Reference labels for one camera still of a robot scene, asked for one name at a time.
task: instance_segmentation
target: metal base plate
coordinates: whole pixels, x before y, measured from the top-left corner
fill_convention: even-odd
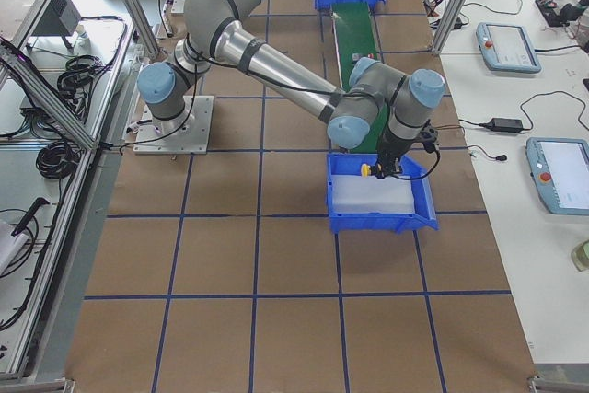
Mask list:
[[[189,109],[192,96],[184,96],[184,101]],[[209,133],[211,131],[211,118],[213,117],[213,96],[196,96],[192,115],[194,121],[186,130],[179,130],[169,137],[155,142],[148,142],[161,137],[162,134],[156,131],[156,127],[149,124],[141,126],[137,133],[137,142],[133,151],[137,155],[173,155],[173,154],[206,154],[209,144]],[[145,106],[142,120],[152,118],[150,110]]]

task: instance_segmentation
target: brown cardboard floor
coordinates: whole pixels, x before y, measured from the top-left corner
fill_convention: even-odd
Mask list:
[[[419,3],[378,7],[380,56],[441,71]],[[312,0],[254,15],[247,29],[337,81]],[[441,132],[431,175],[439,232],[334,236],[323,124],[222,68],[202,92],[216,95],[210,154],[122,160],[66,368],[76,391],[527,391],[534,367],[460,131]],[[457,123],[449,95],[433,121]]]

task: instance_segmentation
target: white object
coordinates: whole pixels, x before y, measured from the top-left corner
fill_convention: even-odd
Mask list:
[[[8,264],[16,257],[20,248],[22,248],[29,237],[23,233],[13,237],[12,231],[15,230],[6,221],[0,220],[0,275],[4,273]]]
[[[411,182],[359,175],[334,175],[333,210],[339,214],[415,214]]]
[[[75,27],[75,32],[77,32],[77,42],[82,48],[86,48],[88,43],[90,42],[90,38],[88,37],[88,33],[84,28],[84,25],[81,23]]]

